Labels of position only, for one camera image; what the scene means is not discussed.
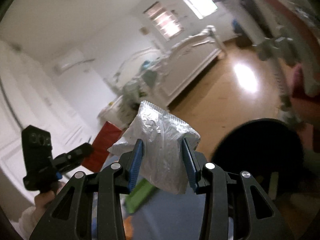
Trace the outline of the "left hand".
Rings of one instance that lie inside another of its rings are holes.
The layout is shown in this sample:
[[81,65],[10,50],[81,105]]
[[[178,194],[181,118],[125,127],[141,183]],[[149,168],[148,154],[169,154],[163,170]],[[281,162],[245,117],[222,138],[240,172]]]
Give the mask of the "left hand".
[[35,207],[37,211],[46,210],[57,194],[65,186],[64,182],[57,182],[51,190],[45,193],[39,193],[35,198]]

